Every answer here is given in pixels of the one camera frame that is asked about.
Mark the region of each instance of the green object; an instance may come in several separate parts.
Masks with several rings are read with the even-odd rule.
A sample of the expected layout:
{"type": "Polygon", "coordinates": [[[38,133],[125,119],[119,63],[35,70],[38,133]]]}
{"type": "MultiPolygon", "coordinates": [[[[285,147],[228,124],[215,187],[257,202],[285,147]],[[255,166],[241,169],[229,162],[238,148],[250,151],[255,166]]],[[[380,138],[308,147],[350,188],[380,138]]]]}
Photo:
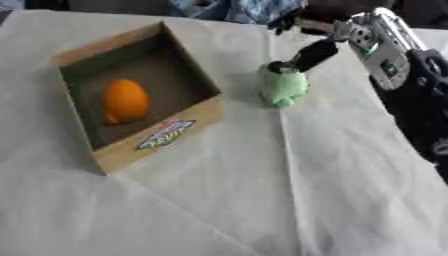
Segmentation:
{"type": "Polygon", "coordinates": [[[304,73],[295,69],[282,69],[276,73],[267,67],[267,64],[262,65],[258,72],[263,79],[261,96],[268,104],[289,107],[308,92],[308,79],[304,73]]]}

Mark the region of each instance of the box label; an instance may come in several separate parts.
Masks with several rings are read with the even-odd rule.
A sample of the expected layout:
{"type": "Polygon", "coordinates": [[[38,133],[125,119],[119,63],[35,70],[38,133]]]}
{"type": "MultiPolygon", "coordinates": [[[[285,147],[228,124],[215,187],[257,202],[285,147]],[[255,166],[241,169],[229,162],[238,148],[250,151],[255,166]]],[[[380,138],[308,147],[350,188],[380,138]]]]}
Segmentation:
{"type": "Polygon", "coordinates": [[[137,147],[137,150],[169,145],[195,123],[196,120],[178,120],[163,123],[157,132],[150,135],[137,147]]]}

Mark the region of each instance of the table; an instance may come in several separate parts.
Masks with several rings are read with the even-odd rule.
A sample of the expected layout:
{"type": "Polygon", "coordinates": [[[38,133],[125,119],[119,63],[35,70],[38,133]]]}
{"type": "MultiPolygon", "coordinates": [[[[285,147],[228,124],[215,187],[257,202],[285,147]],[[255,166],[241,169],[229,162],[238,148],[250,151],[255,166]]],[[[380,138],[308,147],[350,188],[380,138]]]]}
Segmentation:
{"type": "MultiPolygon", "coordinates": [[[[447,32],[418,33],[448,54],[447,32]]],[[[0,254],[446,255],[446,186],[348,47],[309,72],[294,107],[259,99],[258,66],[314,40],[180,18],[12,13],[0,28],[0,254]],[[225,118],[95,174],[49,57],[160,20],[223,90],[225,118]]]]}

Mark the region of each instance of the cardboard tray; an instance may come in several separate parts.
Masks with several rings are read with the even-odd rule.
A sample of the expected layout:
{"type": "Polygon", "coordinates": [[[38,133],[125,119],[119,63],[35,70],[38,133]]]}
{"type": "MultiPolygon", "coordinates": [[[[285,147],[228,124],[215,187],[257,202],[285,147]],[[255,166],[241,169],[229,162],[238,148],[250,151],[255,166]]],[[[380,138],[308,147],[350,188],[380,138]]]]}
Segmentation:
{"type": "Polygon", "coordinates": [[[60,53],[53,61],[92,156],[106,173],[222,117],[220,90],[164,23],[60,53]],[[102,91],[116,79],[136,81],[148,92],[146,118],[105,125],[102,91]]]}

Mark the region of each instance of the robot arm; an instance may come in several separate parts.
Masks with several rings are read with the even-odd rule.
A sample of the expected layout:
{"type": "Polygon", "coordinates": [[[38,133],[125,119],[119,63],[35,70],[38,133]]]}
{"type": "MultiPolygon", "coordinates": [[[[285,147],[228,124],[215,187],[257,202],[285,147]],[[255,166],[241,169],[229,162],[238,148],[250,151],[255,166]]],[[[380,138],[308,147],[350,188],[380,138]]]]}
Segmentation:
{"type": "Polygon", "coordinates": [[[302,29],[322,31],[327,38],[301,49],[284,65],[305,72],[335,55],[337,43],[348,42],[397,126],[448,181],[448,64],[440,53],[428,50],[401,18],[385,8],[333,24],[291,16],[283,21],[284,29],[274,24],[277,32],[294,22],[302,29]]]}

